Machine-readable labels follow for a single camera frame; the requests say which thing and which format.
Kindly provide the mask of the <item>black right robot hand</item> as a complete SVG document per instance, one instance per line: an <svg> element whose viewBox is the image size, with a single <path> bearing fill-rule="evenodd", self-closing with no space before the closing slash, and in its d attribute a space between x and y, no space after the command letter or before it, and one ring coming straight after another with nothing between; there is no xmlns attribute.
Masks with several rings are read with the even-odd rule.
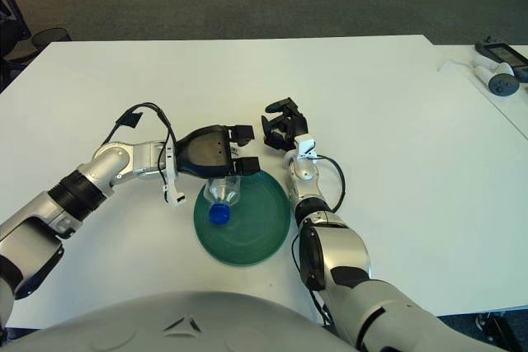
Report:
<svg viewBox="0 0 528 352"><path fill-rule="evenodd" d="M295 149L297 136L309 132L307 120L290 97L271 103L265 112L278 113L271 120L264 115L261 117L264 144L268 147L288 152Z"/></svg>

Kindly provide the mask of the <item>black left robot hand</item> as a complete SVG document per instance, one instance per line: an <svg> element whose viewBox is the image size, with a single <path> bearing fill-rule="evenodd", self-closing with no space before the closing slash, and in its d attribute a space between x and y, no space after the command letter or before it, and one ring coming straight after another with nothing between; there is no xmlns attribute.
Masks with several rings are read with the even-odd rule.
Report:
<svg viewBox="0 0 528 352"><path fill-rule="evenodd" d="M243 147L255 139L251 125L211 125L177 142L178 172L202 179L251 176L261 168L258 157L234 157L231 144Z"/></svg>

